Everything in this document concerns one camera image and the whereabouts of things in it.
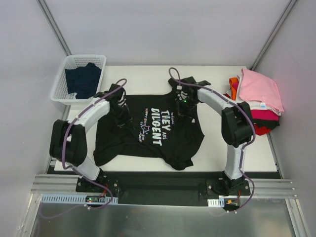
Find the red t shirt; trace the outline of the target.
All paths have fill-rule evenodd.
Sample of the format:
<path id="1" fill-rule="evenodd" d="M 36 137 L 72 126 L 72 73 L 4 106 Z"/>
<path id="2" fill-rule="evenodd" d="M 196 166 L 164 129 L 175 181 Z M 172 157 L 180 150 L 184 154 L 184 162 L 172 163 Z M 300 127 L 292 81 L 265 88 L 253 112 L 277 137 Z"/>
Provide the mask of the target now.
<path id="1" fill-rule="evenodd" d="M 265 126 L 258 126 L 257 124 L 254 124 L 254 128 L 255 128 L 256 135 L 259 135 L 259 136 L 262 136 L 271 132 L 270 128 L 267 128 Z"/>

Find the pink t shirt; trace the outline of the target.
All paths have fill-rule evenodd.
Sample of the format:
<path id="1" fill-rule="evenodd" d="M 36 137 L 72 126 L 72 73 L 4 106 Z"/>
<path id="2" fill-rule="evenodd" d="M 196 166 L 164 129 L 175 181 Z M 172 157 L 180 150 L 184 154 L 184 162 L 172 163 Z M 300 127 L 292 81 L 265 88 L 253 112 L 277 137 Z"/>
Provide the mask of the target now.
<path id="1" fill-rule="evenodd" d="M 247 102 L 253 110 L 271 110 L 279 116 L 284 112 L 276 82 L 249 69 L 241 70 L 236 100 Z"/>

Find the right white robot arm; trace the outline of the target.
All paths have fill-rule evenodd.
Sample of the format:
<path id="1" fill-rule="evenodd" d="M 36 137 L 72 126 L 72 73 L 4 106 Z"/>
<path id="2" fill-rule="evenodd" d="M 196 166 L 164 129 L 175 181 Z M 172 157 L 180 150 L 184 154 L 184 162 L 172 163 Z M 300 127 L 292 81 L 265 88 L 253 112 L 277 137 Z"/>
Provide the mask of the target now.
<path id="1" fill-rule="evenodd" d="M 245 150 L 255 139 L 255 128 L 248 103 L 236 103 L 216 91 L 209 82 L 196 82 L 193 77 L 175 80 L 178 113 L 189 116 L 198 103 L 205 103 L 221 116 L 221 134 L 227 144 L 227 160 L 222 178 L 212 185 L 212 191 L 228 196 L 244 183 Z"/>

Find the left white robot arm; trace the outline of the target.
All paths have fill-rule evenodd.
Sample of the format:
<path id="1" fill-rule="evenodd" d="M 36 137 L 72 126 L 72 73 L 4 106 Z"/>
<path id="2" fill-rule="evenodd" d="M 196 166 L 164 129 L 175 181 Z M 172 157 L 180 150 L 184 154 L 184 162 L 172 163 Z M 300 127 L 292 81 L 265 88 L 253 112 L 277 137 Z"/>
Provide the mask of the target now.
<path id="1" fill-rule="evenodd" d="M 91 102 L 72 121 L 56 120 L 53 124 L 49 154 L 88 179 L 94 192 L 104 188 L 101 169 L 87 156 L 86 134 L 103 116 L 110 115 L 118 128 L 131 128 L 132 117 L 123 85 L 113 83 L 108 91 L 96 93 Z"/>

